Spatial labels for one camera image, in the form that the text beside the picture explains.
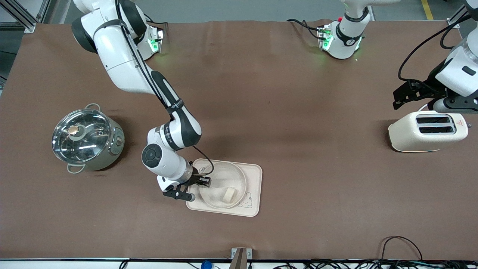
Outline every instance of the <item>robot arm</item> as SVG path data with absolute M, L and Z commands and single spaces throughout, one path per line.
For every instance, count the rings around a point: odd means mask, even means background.
M 118 17 L 115 0 L 74 0 L 86 15 L 72 24 L 75 39 L 82 47 L 97 53 L 113 83 L 121 90 L 156 95 L 171 120 L 148 133 L 148 145 L 142 153 L 143 164 L 155 173 L 166 196 L 193 201 L 186 193 L 192 184 L 209 186 L 209 178 L 202 177 L 176 151 L 194 146 L 201 138 L 201 127 L 186 108 L 167 79 L 152 70 L 144 58 L 155 51 L 157 29 L 148 26 L 144 14 L 129 0 L 119 0 Z
M 340 0 L 345 5 L 342 20 L 324 25 L 321 48 L 332 57 L 346 59 L 359 48 L 362 34 L 370 21 L 368 6 L 388 5 L 400 0 Z
M 467 0 L 469 16 L 478 21 L 478 0 Z M 393 92 L 394 109 L 410 101 L 433 98 L 439 113 L 478 113 L 478 27 L 456 45 L 424 82 L 410 79 Z

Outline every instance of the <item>glass lid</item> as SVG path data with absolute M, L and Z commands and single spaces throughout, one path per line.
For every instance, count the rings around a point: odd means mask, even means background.
M 53 152 L 67 163 L 86 162 L 109 143 L 110 129 L 107 117 L 98 110 L 73 111 L 53 131 Z

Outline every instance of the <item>table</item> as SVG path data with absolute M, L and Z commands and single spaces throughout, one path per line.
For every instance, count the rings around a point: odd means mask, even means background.
M 375 258 L 383 238 L 402 235 L 425 259 L 476 259 L 478 133 L 406 154 L 386 132 L 423 104 L 393 110 L 400 63 L 444 26 L 371 22 L 361 49 L 336 60 L 289 22 L 171 24 L 170 54 L 148 64 L 200 122 L 200 149 L 262 167 L 261 209 L 247 218 L 164 197 L 140 158 L 148 130 L 168 120 L 163 107 L 118 90 L 69 25 L 37 25 L 0 99 L 0 257 L 222 258 L 251 247 L 254 258 Z M 446 55 L 433 40 L 403 75 L 424 79 Z M 125 149 L 109 169 L 70 175 L 52 131 L 91 102 L 123 127 Z M 385 257 L 417 255 L 391 241 Z

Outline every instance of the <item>yellow floor line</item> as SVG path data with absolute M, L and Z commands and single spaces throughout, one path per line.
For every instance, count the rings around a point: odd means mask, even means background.
M 430 6 L 428 5 L 428 1 L 427 0 L 422 0 L 422 6 L 423 6 L 423 10 L 425 11 L 426 19 L 427 20 L 433 20 L 432 11 L 430 10 Z

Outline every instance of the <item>gray floor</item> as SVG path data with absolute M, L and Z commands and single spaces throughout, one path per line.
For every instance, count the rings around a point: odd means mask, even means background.
M 428 0 L 435 20 L 450 17 L 463 0 Z M 171 23 L 208 21 L 285 21 L 290 18 L 315 21 L 343 15 L 339 0 L 137 0 L 136 4 L 155 21 Z M 71 0 L 56 0 L 50 23 L 70 24 L 82 13 Z M 373 7 L 377 21 L 426 20 L 421 0 Z M 462 25 L 462 34 L 476 28 L 475 22 Z M 0 31 L 0 50 L 16 53 L 23 31 Z M 15 55 L 0 52 L 0 75 L 8 77 Z

